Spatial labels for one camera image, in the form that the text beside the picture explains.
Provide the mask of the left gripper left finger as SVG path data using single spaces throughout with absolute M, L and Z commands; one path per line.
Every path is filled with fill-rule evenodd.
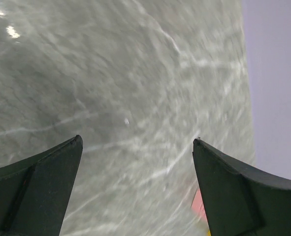
M 0 168 L 0 236 L 58 236 L 83 151 L 77 135 Z

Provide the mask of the pink rounded socket block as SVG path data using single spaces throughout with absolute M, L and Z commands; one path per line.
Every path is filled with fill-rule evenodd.
M 207 217 L 204 209 L 202 195 L 200 189 L 197 189 L 192 201 L 191 209 L 197 214 L 198 218 L 207 223 Z

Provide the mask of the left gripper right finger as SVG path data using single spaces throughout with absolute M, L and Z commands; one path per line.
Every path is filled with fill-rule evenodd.
M 291 236 L 291 180 L 230 157 L 201 139 L 193 160 L 213 236 Z

